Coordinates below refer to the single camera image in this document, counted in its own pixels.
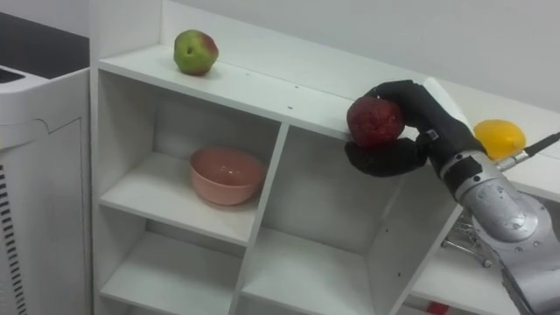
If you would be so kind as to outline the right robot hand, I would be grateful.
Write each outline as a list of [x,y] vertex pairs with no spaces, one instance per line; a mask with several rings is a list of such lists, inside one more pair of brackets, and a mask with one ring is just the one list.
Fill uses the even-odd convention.
[[367,175],[402,175],[428,161],[439,172],[461,152],[485,150],[465,124],[447,113],[423,86],[412,80],[385,82],[370,89],[367,95],[396,103],[403,123],[419,131],[415,141],[402,138],[373,149],[361,148],[354,141],[346,143],[349,163]]

